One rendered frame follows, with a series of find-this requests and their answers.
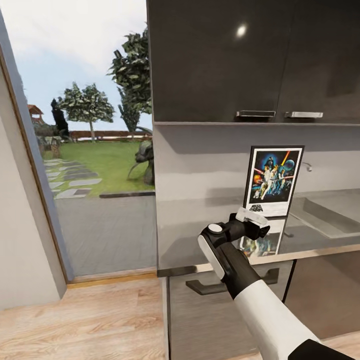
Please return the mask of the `poster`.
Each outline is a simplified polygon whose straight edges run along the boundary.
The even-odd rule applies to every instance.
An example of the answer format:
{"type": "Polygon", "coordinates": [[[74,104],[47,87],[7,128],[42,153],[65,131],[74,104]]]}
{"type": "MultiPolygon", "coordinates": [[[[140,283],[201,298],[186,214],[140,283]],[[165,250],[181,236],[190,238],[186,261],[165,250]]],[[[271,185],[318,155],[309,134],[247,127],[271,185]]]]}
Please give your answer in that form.
{"type": "Polygon", "coordinates": [[[251,146],[243,208],[266,219],[289,215],[305,145],[251,146]]]}

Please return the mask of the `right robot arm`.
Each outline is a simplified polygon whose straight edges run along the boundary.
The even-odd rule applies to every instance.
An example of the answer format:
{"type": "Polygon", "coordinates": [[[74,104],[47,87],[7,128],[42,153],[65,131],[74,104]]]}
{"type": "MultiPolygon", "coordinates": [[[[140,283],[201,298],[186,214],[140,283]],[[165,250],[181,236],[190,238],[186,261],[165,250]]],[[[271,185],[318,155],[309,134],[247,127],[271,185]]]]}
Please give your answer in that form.
{"type": "Polygon", "coordinates": [[[263,360],[356,360],[325,346],[276,296],[253,267],[247,255],[231,242],[244,236],[264,238],[268,220],[240,207],[229,222],[209,224],[198,244],[234,300],[263,360]]]}

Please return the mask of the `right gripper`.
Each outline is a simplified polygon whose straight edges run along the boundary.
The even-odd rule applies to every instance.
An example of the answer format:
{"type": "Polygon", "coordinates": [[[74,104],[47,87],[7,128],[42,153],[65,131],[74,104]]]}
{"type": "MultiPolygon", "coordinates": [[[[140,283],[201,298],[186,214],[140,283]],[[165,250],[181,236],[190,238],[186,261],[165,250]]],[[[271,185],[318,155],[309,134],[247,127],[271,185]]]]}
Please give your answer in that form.
{"type": "Polygon", "coordinates": [[[232,223],[238,230],[237,240],[244,236],[254,241],[258,238],[264,238],[271,228],[270,225],[260,228],[259,225],[251,221],[240,221],[236,218],[235,213],[230,214],[229,223],[232,223]]]}

